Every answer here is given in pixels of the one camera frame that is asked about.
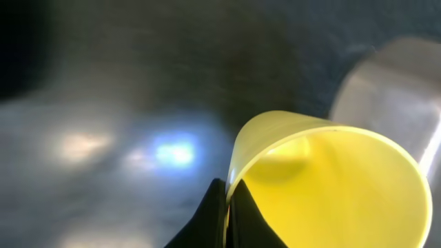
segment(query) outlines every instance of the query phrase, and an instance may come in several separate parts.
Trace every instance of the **blurry background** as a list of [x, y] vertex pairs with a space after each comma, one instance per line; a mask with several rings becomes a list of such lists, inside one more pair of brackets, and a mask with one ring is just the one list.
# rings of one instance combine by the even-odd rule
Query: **blurry background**
[[326, 118], [356, 61], [441, 37], [441, 2], [17, 0], [0, 20], [0, 247], [150, 248], [246, 121]]

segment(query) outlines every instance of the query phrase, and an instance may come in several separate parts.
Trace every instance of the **cup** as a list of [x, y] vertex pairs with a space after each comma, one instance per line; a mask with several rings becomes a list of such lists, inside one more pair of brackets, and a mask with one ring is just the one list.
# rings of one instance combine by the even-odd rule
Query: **cup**
[[422, 247], [432, 199], [418, 164], [390, 139], [284, 111], [239, 132], [227, 204], [244, 180], [288, 247]]

